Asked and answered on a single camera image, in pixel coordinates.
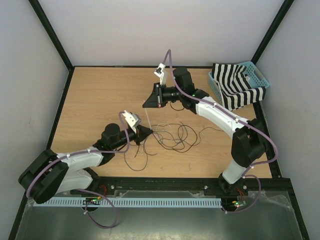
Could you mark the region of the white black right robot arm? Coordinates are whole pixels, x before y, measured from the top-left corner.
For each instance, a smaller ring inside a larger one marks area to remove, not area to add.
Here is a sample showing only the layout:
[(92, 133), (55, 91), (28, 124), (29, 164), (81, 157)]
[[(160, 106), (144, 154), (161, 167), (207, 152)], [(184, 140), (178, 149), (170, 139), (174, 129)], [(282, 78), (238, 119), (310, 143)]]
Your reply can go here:
[(191, 74), (185, 67), (173, 70), (174, 86), (166, 85), (168, 73), (164, 64), (159, 64), (154, 74), (159, 77), (159, 82), (154, 83), (143, 108), (163, 108), (169, 102), (179, 101), (185, 109), (211, 121), (231, 137), (232, 160), (218, 177), (219, 190), (225, 195), (231, 194), (245, 171), (268, 150), (262, 123), (256, 118), (248, 120), (234, 114), (207, 92), (195, 88)]

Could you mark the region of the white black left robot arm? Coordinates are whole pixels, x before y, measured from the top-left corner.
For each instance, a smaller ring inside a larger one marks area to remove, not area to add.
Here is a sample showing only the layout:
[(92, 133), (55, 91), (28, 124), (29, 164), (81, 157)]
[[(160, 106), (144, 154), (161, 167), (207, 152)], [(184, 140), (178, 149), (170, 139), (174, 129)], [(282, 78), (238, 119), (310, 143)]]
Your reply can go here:
[(108, 124), (101, 138), (80, 154), (55, 153), (44, 150), (19, 176), (19, 184), (28, 192), (28, 197), (38, 204), (45, 203), (61, 192), (84, 189), (89, 194), (100, 188), (100, 178), (93, 171), (108, 163), (115, 151), (133, 141), (139, 145), (153, 130), (137, 125), (121, 130), (116, 123)]

